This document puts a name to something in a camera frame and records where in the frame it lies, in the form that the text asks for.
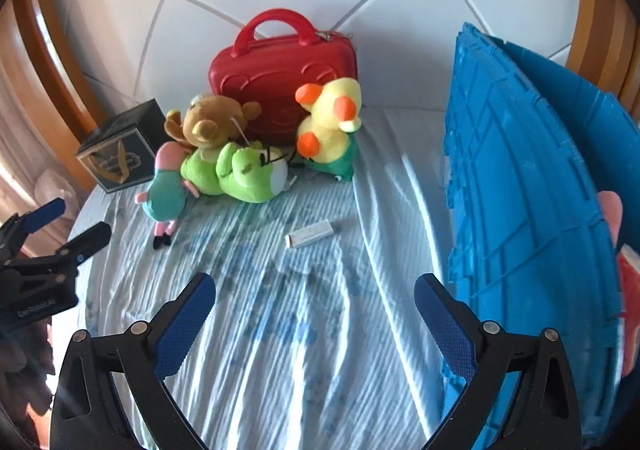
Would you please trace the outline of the person's left hand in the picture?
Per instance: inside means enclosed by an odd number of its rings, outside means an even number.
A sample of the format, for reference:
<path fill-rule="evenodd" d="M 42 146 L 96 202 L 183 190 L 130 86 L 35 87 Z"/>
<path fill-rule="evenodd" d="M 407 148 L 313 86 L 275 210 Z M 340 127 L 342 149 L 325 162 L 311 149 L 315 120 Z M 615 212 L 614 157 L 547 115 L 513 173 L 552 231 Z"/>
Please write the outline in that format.
<path fill-rule="evenodd" d="M 55 374 L 50 331 L 51 320 L 44 319 L 1 337 L 1 406 L 30 448 L 40 448 L 41 441 L 28 409 L 41 418 L 52 399 L 47 385 L 47 377 Z"/>

